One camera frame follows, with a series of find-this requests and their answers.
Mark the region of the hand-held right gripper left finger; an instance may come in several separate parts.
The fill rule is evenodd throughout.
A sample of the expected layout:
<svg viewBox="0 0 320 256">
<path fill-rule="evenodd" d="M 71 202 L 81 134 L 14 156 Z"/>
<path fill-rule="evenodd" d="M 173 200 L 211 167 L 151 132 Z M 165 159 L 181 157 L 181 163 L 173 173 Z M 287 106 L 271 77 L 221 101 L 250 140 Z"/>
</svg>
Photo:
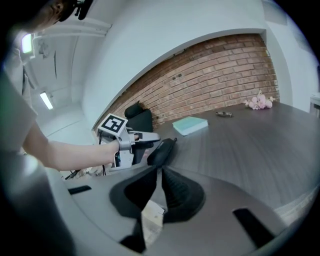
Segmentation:
<svg viewBox="0 0 320 256">
<path fill-rule="evenodd" d="M 109 199 L 118 213 L 136 220 L 132 233 L 123 238 L 120 244 L 137 253 L 143 253 L 146 249 L 141 215 L 156 187 L 157 168 L 148 166 L 138 174 L 115 184 L 109 192 Z"/>
</svg>

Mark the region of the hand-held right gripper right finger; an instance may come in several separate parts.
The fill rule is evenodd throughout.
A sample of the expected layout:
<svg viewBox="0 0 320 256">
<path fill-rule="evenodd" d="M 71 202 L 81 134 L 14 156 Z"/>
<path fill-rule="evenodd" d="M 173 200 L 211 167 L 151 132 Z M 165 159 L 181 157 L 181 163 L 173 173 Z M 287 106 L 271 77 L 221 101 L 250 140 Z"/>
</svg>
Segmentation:
<svg viewBox="0 0 320 256">
<path fill-rule="evenodd" d="M 205 204 L 206 195 L 203 187 L 167 166 L 162 168 L 161 186 L 167 205 L 163 217 L 165 224 L 186 222 Z"/>
</svg>

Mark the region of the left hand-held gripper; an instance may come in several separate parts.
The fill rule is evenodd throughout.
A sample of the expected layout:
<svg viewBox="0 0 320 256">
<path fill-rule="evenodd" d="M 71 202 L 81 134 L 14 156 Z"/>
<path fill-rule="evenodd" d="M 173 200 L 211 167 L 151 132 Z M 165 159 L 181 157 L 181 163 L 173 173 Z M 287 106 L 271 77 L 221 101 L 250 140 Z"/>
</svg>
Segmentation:
<svg viewBox="0 0 320 256">
<path fill-rule="evenodd" d="M 115 140 L 119 150 L 114 154 L 112 168 L 130 168 L 132 165 L 147 165 L 154 142 L 161 137 L 155 132 L 135 131 L 127 126 L 126 118 L 109 113 L 98 126 L 99 143 Z"/>
</svg>

